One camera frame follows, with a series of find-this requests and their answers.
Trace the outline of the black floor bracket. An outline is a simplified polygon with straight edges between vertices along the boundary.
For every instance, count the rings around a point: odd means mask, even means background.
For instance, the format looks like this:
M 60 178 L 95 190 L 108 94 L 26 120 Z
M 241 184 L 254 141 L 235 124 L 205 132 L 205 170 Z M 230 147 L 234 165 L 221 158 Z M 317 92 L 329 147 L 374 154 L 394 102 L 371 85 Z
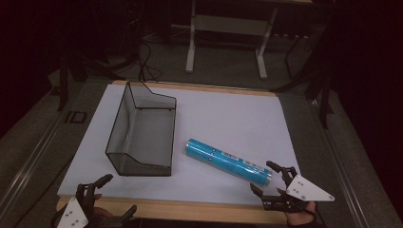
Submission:
M 86 121 L 86 117 L 86 112 L 69 111 L 65 118 L 65 124 L 83 124 Z

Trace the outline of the blue cylindrical roll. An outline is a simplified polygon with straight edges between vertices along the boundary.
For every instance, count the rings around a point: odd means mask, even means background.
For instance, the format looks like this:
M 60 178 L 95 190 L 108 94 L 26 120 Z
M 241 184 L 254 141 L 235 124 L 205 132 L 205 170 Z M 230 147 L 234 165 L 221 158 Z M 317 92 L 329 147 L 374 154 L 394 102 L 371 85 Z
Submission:
M 269 169 L 194 139 L 186 143 L 185 154 L 258 186 L 267 186 L 272 179 Z

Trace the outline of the white metal desk frame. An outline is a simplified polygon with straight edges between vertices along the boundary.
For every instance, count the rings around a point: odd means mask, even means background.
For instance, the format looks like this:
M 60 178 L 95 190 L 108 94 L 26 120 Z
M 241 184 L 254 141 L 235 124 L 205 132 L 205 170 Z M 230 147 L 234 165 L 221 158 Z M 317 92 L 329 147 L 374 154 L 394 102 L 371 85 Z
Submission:
M 255 50 L 255 56 L 259 70 L 259 76 L 262 80 L 266 80 L 268 78 L 268 75 L 263 54 L 278 14 L 278 8 L 273 8 L 272 12 L 270 13 L 269 19 L 267 21 L 263 21 L 197 14 L 196 7 L 197 0 L 192 0 L 190 16 L 190 39 L 187 51 L 185 72 L 192 73 L 194 69 L 196 52 L 195 34 L 197 30 L 226 32 L 243 35 L 255 35 L 262 38 L 260 46 L 257 47 Z

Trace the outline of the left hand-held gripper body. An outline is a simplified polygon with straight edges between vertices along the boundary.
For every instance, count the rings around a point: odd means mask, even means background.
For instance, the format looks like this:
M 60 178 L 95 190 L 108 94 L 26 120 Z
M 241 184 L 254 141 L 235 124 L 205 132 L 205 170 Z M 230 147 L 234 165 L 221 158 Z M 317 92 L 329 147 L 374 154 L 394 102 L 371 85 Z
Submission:
M 88 219 L 85 214 L 85 196 L 95 195 L 96 188 L 93 183 L 79 184 L 74 197 L 58 211 L 52 221 L 52 228 L 86 228 Z M 125 223 L 118 221 L 118 216 L 112 216 L 100 223 L 97 228 L 124 228 Z

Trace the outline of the white table mat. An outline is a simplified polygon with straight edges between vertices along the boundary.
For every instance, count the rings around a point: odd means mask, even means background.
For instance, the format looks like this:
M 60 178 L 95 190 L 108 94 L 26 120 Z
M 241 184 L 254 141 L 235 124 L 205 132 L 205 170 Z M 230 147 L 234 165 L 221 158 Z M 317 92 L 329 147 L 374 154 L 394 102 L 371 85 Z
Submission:
M 209 144 L 241 159 L 296 166 L 283 110 L 274 96 L 159 88 L 177 100 L 172 173 L 168 177 L 122 177 L 106 156 L 124 87 L 109 85 L 58 190 L 72 196 L 80 183 L 112 175 L 105 197 L 258 205 L 249 183 L 185 155 L 188 140 Z

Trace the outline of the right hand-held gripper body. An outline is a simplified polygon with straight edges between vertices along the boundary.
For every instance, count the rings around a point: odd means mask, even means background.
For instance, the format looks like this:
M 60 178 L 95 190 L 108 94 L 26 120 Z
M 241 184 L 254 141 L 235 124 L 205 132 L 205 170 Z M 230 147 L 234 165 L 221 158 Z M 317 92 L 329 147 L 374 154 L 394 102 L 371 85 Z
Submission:
M 333 195 L 299 175 L 294 167 L 283 168 L 279 174 L 285 183 L 285 191 L 279 196 L 263 195 L 261 201 L 265 210 L 298 213 L 305 210 L 309 201 L 335 200 Z

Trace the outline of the black wire mesh basket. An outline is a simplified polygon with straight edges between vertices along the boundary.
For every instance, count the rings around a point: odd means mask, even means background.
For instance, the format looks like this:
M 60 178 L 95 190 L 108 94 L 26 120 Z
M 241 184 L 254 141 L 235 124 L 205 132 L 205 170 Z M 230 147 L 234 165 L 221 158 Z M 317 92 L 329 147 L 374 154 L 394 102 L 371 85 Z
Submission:
M 169 177 L 172 171 L 177 100 L 144 83 L 125 83 L 106 147 L 117 173 Z

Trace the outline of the person's left hand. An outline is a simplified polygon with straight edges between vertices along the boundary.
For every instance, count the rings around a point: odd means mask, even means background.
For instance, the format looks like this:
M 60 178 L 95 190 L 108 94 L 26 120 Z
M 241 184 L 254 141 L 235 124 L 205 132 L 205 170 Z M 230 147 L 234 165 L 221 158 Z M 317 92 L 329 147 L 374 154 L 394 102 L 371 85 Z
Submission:
M 94 205 L 96 200 L 99 200 L 102 197 L 101 194 L 95 194 L 93 196 L 85 196 L 85 214 L 88 219 L 88 224 L 86 228 L 97 228 L 97 226 L 102 223 L 104 220 L 111 218 L 113 216 L 112 213 L 108 212 L 106 209 L 101 207 L 96 207 Z

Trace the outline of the metal floor rail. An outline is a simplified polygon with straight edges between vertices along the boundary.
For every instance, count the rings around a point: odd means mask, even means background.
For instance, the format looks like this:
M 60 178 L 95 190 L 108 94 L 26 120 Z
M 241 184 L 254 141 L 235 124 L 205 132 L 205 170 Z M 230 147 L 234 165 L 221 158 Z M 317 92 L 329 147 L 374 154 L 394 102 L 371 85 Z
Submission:
M 373 168 L 341 105 L 338 102 L 326 104 L 324 106 L 326 122 L 322 122 L 319 118 L 320 102 L 320 99 L 312 100 L 309 106 L 315 113 L 329 148 L 329 156 L 349 213 L 355 228 L 370 228 L 364 210 L 366 203 L 364 196 L 367 194 L 366 171 L 372 173 Z
M 0 214 L 21 197 L 65 116 L 30 111 L 0 139 Z

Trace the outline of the person's right hand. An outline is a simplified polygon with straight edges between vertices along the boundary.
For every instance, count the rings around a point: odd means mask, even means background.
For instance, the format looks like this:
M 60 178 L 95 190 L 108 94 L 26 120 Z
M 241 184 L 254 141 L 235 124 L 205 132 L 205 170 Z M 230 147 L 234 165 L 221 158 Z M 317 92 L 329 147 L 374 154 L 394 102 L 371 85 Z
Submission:
M 305 210 L 298 213 L 287 213 L 284 215 L 287 219 L 289 228 L 313 228 L 316 220 L 317 204 L 314 201 L 309 201 Z

